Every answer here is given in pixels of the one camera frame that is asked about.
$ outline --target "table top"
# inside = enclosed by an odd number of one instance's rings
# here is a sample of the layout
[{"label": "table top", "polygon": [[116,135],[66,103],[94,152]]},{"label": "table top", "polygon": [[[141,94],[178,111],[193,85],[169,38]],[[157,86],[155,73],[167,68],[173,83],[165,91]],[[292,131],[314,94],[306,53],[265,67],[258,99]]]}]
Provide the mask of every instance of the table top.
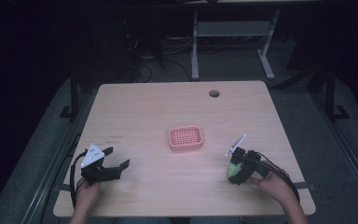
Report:
[{"label": "table top", "polygon": [[[210,91],[219,91],[211,97]],[[203,146],[170,150],[169,129],[199,126]],[[261,81],[102,85],[89,113],[75,157],[91,143],[114,147],[104,167],[131,160],[121,179],[103,182],[91,211],[98,217],[194,217],[281,215],[278,203],[250,184],[227,180],[225,153],[243,133],[245,150],[263,153],[304,182],[283,126]],[[80,164],[76,181],[80,178]],[[69,184],[69,172],[64,180]],[[315,211],[308,189],[300,189],[306,214]],[[69,191],[61,190],[58,217],[73,213]]]}]

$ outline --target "floor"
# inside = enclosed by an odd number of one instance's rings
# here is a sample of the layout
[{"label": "floor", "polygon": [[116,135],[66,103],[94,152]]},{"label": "floor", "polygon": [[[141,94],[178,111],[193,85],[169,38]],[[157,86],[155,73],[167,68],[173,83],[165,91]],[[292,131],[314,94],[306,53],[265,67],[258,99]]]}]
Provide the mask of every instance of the floor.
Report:
[{"label": "floor", "polygon": [[[228,40],[201,50],[199,81],[262,80],[272,87],[299,72],[286,70],[295,42],[274,41],[268,59],[276,78],[266,79],[256,53],[260,44],[260,40],[244,40],[234,47]],[[136,66],[141,74],[136,81],[190,81],[187,49],[167,54],[164,60],[162,67],[144,59]],[[358,223],[358,180],[345,150],[351,148],[358,159],[358,104],[349,88],[337,80],[336,105],[343,105],[350,119],[331,122],[323,111],[324,91],[309,93],[309,80],[304,78],[285,90],[270,90],[303,175],[312,185],[316,212],[309,222]],[[79,93],[79,113],[70,121],[60,118],[62,109],[70,104],[69,81],[62,84],[0,196],[0,223],[68,223],[68,218],[55,217],[52,209],[70,166],[73,143],[82,132],[97,90]],[[243,221],[284,223],[284,217],[244,217]],[[115,218],[89,220],[115,222]]]}]

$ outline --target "metal leg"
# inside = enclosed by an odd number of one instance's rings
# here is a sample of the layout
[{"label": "metal leg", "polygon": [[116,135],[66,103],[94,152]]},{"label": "metal leg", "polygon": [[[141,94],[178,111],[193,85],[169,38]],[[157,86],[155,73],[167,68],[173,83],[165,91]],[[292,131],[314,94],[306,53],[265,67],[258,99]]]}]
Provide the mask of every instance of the metal leg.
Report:
[{"label": "metal leg", "polygon": [[194,80],[200,78],[199,75],[199,58],[197,57],[197,16],[198,12],[194,12],[194,22],[193,22],[193,52],[191,52],[191,77]]},{"label": "metal leg", "polygon": [[258,57],[260,58],[261,64],[263,65],[264,68],[264,72],[266,73],[268,79],[275,78],[274,74],[272,73],[272,69],[269,66],[269,60],[267,59],[267,51],[269,50],[269,43],[271,42],[272,36],[274,34],[279,13],[280,13],[279,9],[275,10],[272,20],[269,23],[268,33],[266,36],[266,43],[264,44],[264,47],[262,49],[257,50]]}]

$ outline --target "gray carpet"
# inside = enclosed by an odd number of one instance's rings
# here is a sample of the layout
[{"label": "gray carpet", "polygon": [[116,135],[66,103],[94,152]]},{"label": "gray carpet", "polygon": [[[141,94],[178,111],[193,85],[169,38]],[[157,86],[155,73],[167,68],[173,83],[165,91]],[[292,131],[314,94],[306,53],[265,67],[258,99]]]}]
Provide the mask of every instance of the gray carpet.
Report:
[{"label": "gray carpet", "polygon": [[[260,61],[256,57],[257,45],[242,46],[241,50],[230,49],[215,54],[200,55],[200,81],[216,80],[263,80],[268,86],[274,86],[296,71],[287,71],[294,43],[273,43],[268,58],[277,77],[267,80]],[[154,61],[145,62],[150,67],[153,78],[150,81],[188,81],[186,71],[190,70],[190,55],[179,53],[166,56],[165,59],[180,63],[166,62],[165,68]],[[149,70],[139,67],[147,78]],[[314,189],[311,195],[316,204],[315,214],[309,216],[310,223],[358,223],[358,182],[353,177],[349,163],[333,134],[332,123],[320,109],[318,97],[305,91],[307,79],[304,79],[284,91],[270,91],[273,102],[281,118],[293,151],[305,176]],[[21,223],[27,214],[29,204],[39,191],[41,179],[45,176],[50,160],[57,148],[70,151],[70,145],[81,133],[92,106],[93,94],[81,93],[81,111],[74,122],[60,119],[62,108],[70,104],[69,83],[65,82],[52,100],[45,116],[40,121],[34,136],[25,149],[21,160],[0,196],[0,223]],[[358,157],[358,105],[349,89],[337,83],[338,105],[343,105],[351,119],[339,120],[338,127],[348,143],[355,149]],[[52,214],[52,208],[58,196],[57,185],[62,183],[71,158],[62,161],[55,184],[48,191],[46,207],[35,214],[35,222],[67,223],[67,218],[58,218]],[[284,217],[245,217],[244,221],[256,223],[284,223]],[[114,223],[114,218],[91,218],[89,223]]]}]

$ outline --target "hand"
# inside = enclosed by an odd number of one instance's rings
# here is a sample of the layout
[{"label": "hand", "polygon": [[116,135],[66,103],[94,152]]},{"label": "hand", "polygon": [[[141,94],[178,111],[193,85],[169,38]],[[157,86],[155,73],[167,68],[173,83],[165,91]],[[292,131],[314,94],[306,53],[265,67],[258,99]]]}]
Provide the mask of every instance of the hand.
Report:
[{"label": "hand", "polygon": [[[274,166],[269,161],[263,161],[265,164]],[[283,169],[280,169],[287,177],[290,178]],[[284,213],[286,214],[288,220],[287,223],[296,223],[296,224],[307,224],[307,218],[305,217],[304,211],[301,207],[301,204],[298,202],[296,195],[289,188],[289,186],[282,180],[278,175],[273,172],[269,172],[266,178],[260,179],[254,176],[251,176],[246,180],[247,183],[255,184],[260,189],[265,191],[267,195],[273,198],[275,201],[281,204]]]},{"label": "hand", "polygon": [[101,192],[101,183],[92,186],[83,177],[77,181],[76,207],[69,223],[85,223],[92,206],[97,202]]}]

